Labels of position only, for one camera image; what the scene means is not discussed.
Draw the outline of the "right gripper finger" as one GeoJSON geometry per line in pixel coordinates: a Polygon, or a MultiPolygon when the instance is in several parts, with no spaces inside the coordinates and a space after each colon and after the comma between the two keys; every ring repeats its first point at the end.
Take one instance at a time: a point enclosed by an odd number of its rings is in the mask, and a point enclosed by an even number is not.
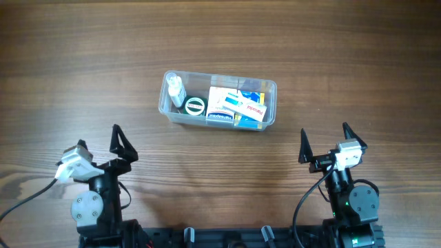
{"type": "Polygon", "coordinates": [[[311,163],[313,160],[314,154],[311,149],[311,145],[309,144],[309,139],[307,137],[306,131],[302,128],[300,131],[300,150],[298,156],[298,162],[303,163],[311,163]]]}
{"type": "Polygon", "coordinates": [[[366,150],[368,148],[368,145],[351,129],[347,122],[342,124],[342,128],[346,140],[356,139],[361,146],[361,150],[366,150]]]}

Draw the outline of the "blue yellow VapoDrops box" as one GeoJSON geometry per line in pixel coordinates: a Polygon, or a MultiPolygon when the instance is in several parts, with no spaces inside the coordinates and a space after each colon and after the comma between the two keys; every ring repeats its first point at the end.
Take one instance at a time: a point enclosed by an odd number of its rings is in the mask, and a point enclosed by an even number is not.
{"type": "MultiPolygon", "coordinates": [[[[247,98],[251,101],[254,101],[256,103],[263,105],[265,102],[265,94],[264,93],[242,91],[241,94],[245,98],[247,98]]],[[[262,129],[262,125],[258,121],[254,120],[248,116],[242,115],[242,114],[235,114],[234,125],[236,127],[254,128],[257,130],[262,129]]]]}

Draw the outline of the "white calamine lotion bottle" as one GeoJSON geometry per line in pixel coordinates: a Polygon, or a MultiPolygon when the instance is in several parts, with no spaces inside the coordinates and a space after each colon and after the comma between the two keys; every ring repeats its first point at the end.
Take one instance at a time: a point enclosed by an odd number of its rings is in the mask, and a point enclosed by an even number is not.
{"type": "Polygon", "coordinates": [[[187,94],[182,78],[174,72],[167,73],[165,78],[168,84],[168,94],[173,104],[177,108],[183,107],[187,94]]]}

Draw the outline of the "green Zam-Buk ointment box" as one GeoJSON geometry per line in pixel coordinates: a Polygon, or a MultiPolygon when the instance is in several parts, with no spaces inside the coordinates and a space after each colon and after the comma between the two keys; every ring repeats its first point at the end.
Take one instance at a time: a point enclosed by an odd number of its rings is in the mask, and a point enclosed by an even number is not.
{"type": "Polygon", "coordinates": [[[187,96],[183,104],[183,113],[191,116],[205,116],[207,99],[197,96],[187,96]]]}

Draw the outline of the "white Panadol box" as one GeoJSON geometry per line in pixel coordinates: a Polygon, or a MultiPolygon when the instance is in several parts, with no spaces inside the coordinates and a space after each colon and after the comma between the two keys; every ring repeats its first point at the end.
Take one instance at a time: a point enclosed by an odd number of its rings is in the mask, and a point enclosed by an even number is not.
{"type": "Polygon", "coordinates": [[[244,97],[240,91],[237,91],[237,93],[228,92],[222,95],[220,99],[224,108],[248,116],[256,121],[263,121],[267,107],[244,97]]]}

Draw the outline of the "Hansaplast plaster box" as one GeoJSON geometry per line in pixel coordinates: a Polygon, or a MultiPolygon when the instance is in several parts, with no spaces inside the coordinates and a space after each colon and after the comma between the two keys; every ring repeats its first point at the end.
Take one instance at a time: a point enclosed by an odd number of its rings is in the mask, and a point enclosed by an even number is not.
{"type": "Polygon", "coordinates": [[[211,86],[209,89],[209,98],[207,104],[207,119],[232,122],[234,120],[234,112],[223,107],[221,98],[227,93],[236,92],[237,90],[232,88],[211,86]]]}

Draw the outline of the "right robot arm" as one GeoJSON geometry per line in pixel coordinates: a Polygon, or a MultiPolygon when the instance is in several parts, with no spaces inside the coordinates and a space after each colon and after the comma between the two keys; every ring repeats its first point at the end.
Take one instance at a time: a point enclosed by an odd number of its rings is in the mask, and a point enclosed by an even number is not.
{"type": "Polygon", "coordinates": [[[298,162],[309,164],[309,172],[321,173],[322,177],[314,183],[296,205],[292,231],[296,247],[306,247],[300,238],[297,218],[303,203],[315,190],[324,184],[328,195],[325,200],[331,205],[332,219],[322,222],[318,238],[328,247],[380,247],[384,245],[374,223],[378,221],[380,190],[366,179],[354,180],[351,169],[362,163],[368,145],[351,129],[348,123],[342,124],[345,139],[326,154],[315,155],[305,130],[300,131],[300,150],[298,162]]]}

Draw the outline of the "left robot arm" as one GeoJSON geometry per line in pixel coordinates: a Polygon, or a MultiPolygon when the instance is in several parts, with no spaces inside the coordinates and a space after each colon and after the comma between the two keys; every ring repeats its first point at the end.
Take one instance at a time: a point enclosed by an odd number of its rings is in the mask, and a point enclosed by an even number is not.
{"type": "Polygon", "coordinates": [[[121,127],[113,126],[110,152],[117,157],[96,165],[104,174],[86,180],[89,190],[72,203],[80,247],[150,247],[151,240],[135,219],[123,220],[120,194],[126,189],[118,177],[132,170],[138,154],[126,139],[121,127]]]}

